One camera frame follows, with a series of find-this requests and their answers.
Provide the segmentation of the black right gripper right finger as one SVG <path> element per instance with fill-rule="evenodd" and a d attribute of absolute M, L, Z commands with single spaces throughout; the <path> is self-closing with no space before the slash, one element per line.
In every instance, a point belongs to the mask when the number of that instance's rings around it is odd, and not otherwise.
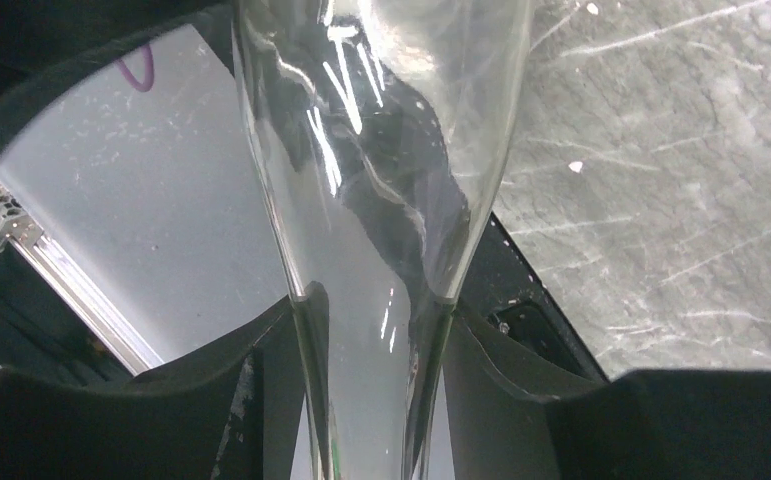
<path fill-rule="evenodd" d="M 591 381 L 462 306 L 444 376 L 459 479 L 771 479 L 771 372 Z"/>

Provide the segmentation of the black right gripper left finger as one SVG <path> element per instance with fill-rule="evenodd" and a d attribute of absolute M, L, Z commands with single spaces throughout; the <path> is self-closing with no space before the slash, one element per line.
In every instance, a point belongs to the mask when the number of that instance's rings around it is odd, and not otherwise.
<path fill-rule="evenodd" d="M 2 367 L 0 479 L 288 479 L 303 396 L 288 298 L 126 381 Z"/>

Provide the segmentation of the clear glass wine bottle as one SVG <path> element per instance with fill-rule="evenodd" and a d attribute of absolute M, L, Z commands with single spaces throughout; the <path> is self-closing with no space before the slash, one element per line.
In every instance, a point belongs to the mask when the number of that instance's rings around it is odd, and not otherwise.
<path fill-rule="evenodd" d="M 442 355 L 505 168 L 534 4 L 232 8 L 312 473 L 423 479 Z"/>

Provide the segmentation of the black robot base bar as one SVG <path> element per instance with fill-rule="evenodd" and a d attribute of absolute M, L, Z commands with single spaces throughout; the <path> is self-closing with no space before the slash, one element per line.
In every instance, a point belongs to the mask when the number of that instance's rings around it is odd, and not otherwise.
<path fill-rule="evenodd" d="M 462 298 L 510 339 L 586 380 L 608 377 L 496 215 L 482 233 Z"/>

